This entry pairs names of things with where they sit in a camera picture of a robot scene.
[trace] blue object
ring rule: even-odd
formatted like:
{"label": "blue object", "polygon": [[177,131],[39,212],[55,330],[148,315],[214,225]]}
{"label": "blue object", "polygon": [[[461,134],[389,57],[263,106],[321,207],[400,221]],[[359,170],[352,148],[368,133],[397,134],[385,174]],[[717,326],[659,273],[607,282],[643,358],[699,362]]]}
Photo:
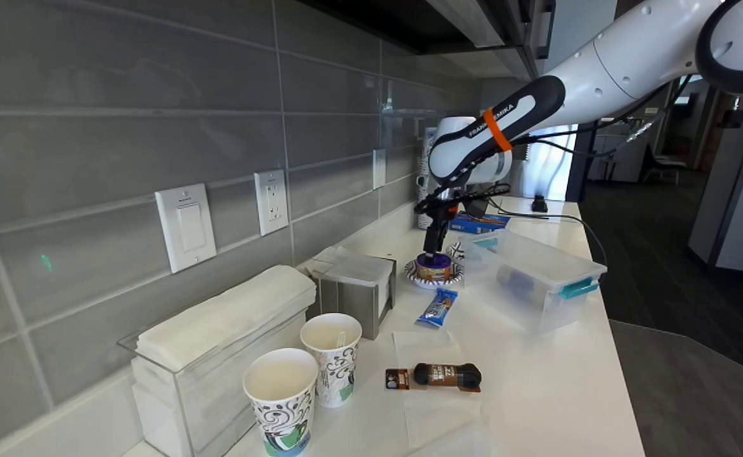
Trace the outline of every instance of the blue object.
{"label": "blue object", "polygon": [[472,218],[468,214],[458,214],[451,218],[448,231],[487,235],[487,231],[499,231],[505,227],[508,227],[508,216],[499,216],[499,214],[484,214],[482,218]]}

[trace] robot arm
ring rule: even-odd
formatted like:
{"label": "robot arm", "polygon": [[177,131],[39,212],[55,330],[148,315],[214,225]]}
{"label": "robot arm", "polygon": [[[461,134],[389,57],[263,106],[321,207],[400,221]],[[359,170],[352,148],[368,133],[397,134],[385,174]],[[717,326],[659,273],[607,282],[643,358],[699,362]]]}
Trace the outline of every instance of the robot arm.
{"label": "robot arm", "polygon": [[614,114],[698,65],[714,87],[743,91],[743,0],[647,0],[463,131],[441,134],[428,159],[439,186],[415,207],[433,218],[423,259],[441,251],[468,175],[510,153],[510,139]]}

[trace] electrical outlet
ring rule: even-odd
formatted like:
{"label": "electrical outlet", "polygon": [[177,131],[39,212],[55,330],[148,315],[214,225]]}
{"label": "electrical outlet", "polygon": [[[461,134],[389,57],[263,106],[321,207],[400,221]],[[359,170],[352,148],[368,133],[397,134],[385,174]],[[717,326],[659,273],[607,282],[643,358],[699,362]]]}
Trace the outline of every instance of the electrical outlet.
{"label": "electrical outlet", "polygon": [[254,174],[254,197],[258,200],[260,235],[288,227],[285,170]]}
{"label": "electrical outlet", "polygon": [[373,189],[380,189],[389,184],[389,153],[385,150],[373,150]]}

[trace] tissue box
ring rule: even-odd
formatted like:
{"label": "tissue box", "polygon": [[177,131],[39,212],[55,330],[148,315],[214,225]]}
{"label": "tissue box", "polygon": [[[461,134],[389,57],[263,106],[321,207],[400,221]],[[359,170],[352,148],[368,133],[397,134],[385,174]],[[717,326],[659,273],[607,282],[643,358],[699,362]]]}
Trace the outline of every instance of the tissue box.
{"label": "tissue box", "polygon": [[362,339],[373,340],[380,321],[394,311],[395,261],[324,249],[312,259],[309,273],[318,282],[318,306],[309,315],[352,315],[362,326]]}
{"label": "tissue box", "polygon": [[254,428],[244,371],[300,345],[315,293],[309,277],[274,266],[141,332],[131,392],[145,440],[170,457],[225,454]]}

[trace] white paper cup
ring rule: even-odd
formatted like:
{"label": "white paper cup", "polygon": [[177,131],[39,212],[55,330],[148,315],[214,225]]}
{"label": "white paper cup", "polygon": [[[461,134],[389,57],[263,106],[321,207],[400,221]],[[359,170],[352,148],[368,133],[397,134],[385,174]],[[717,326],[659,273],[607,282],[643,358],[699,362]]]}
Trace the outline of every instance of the white paper cup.
{"label": "white paper cup", "polygon": [[300,340],[319,363],[318,397],[328,409],[343,407],[352,395],[352,350],[362,339],[362,326],[343,313],[318,315],[302,326]]}
{"label": "white paper cup", "polygon": [[307,448],[318,371],[318,362],[300,349],[263,354],[245,368],[244,392],[271,457],[300,454]]}

